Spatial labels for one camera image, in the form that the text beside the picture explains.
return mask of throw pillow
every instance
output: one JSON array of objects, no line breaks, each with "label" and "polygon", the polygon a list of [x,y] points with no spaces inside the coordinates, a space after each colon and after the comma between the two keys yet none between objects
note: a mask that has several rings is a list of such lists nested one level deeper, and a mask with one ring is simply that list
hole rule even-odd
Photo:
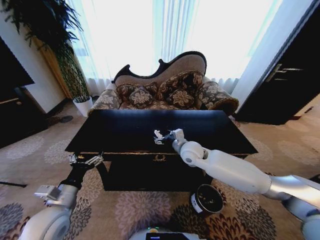
[{"label": "throw pillow", "polygon": [[139,87],[144,87],[153,97],[155,97],[158,92],[158,86],[155,81],[147,83],[143,86],[134,83],[123,83],[116,87],[116,91],[124,102],[129,102],[129,96]]},{"label": "throw pillow", "polygon": [[132,105],[138,109],[143,109],[152,103],[153,97],[143,86],[141,86],[131,93],[129,100]]},{"label": "throw pillow", "polygon": [[116,87],[117,93],[120,95],[124,102],[129,101],[129,96],[137,90],[139,86],[132,83],[124,83]]},{"label": "throw pillow", "polygon": [[185,89],[194,97],[202,80],[203,74],[199,71],[180,72],[161,83],[156,94],[156,99],[165,100],[177,89]]},{"label": "throw pillow", "polygon": [[199,71],[184,72],[180,79],[180,86],[194,97],[203,78],[204,75]]},{"label": "throw pillow", "polygon": [[158,92],[158,86],[155,81],[150,82],[148,84],[143,85],[143,87],[153,96],[155,97]]},{"label": "throw pillow", "polygon": [[177,89],[166,101],[179,109],[189,109],[195,102],[194,97],[184,89]]}]

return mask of curtain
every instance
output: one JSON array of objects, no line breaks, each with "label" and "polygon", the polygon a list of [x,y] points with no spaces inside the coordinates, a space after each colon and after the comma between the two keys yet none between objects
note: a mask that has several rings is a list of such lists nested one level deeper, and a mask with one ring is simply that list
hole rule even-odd
[{"label": "curtain", "polygon": [[282,0],[200,0],[185,51],[202,52],[206,76],[229,93],[241,81]]},{"label": "curtain", "polygon": [[68,0],[83,28],[72,45],[93,96],[127,64],[147,76],[185,51],[203,53],[206,76],[231,93],[281,2]]}]

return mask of sofa armrest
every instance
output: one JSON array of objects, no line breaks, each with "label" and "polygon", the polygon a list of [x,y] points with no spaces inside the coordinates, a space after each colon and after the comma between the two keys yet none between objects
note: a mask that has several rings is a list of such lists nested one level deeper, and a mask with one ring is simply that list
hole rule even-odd
[{"label": "sofa armrest", "polygon": [[215,81],[204,81],[197,91],[197,98],[202,102],[200,109],[223,110],[228,116],[239,106],[238,99],[231,97]]},{"label": "sofa armrest", "polygon": [[92,108],[88,111],[88,115],[94,110],[118,109],[121,104],[122,99],[116,91],[116,86],[111,83],[95,101]]}]

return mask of patterned carpet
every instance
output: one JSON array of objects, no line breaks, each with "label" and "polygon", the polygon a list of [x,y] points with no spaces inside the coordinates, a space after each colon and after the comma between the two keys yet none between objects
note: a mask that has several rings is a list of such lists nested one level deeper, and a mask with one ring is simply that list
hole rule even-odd
[{"label": "patterned carpet", "polygon": [[[0,149],[0,181],[28,184],[0,185],[0,239],[16,240],[29,217],[44,208],[33,193],[41,184],[56,185],[70,171],[64,152],[86,120],[72,103],[56,117],[73,120]],[[300,120],[273,126],[235,122],[259,153],[246,160],[277,176],[310,178],[320,172],[320,107]],[[66,240],[125,240],[135,231],[163,225],[214,240],[303,239],[300,222],[280,202],[237,191],[214,180],[225,206],[207,218],[195,215],[187,192],[103,191],[96,169],[85,175],[71,217]]]}]

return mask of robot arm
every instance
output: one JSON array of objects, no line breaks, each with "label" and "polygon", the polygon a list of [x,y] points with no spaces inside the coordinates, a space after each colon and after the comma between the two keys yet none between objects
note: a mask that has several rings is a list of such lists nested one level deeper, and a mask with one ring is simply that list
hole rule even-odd
[{"label": "robot arm", "polygon": [[319,239],[320,184],[295,175],[267,175],[241,158],[187,141],[182,129],[171,131],[169,135],[172,147],[186,164],[203,169],[209,176],[237,190],[282,201],[289,212],[303,221],[301,230],[305,239]]},{"label": "robot arm", "polygon": [[76,206],[86,172],[102,163],[102,154],[85,162],[72,155],[72,170],[59,187],[41,185],[34,193],[45,200],[46,209],[38,212],[26,223],[19,240],[61,240],[69,230],[70,216]]}]

